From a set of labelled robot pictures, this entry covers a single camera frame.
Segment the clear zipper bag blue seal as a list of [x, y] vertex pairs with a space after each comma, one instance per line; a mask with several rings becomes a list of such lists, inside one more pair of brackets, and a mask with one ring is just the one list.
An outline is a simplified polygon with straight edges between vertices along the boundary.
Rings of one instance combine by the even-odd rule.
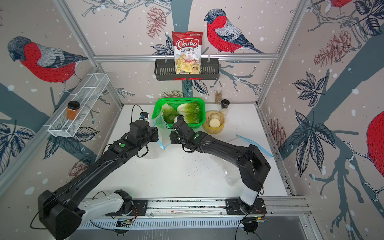
[[168, 124], [165, 122], [163, 112], [151, 120], [151, 127], [157, 128], [158, 140], [148, 144], [149, 153], [147, 158], [155, 159], [162, 156], [166, 148], [171, 144], [171, 129], [169, 129]]

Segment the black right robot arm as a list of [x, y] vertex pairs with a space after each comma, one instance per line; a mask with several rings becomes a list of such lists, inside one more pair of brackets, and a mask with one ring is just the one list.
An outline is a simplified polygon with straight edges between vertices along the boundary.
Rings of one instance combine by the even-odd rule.
[[260, 149], [252, 144], [248, 147], [232, 145], [205, 132], [195, 132], [185, 122], [184, 116], [177, 117], [173, 129], [170, 134], [172, 145], [180, 144], [186, 153], [213, 155], [238, 167], [246, 187], [238, 200], [239, 209], [244, 214], [251, 213], [271, 169]]

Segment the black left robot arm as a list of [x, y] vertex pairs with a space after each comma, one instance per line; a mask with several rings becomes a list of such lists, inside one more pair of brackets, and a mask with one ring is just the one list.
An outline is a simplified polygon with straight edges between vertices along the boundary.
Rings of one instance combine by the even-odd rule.
[[130, 124], [129, 132], [114, 141], [103, 155], [84, 172], [54, 192], [44, 191], [38, 197], [40, 222], [57, 240], [64, 240], [80, 225], [93, 219], [90, 209], [81, 209], [83, 199], [102, 180], [132, 157], [157, 142], [158, 129], [145, 120]]

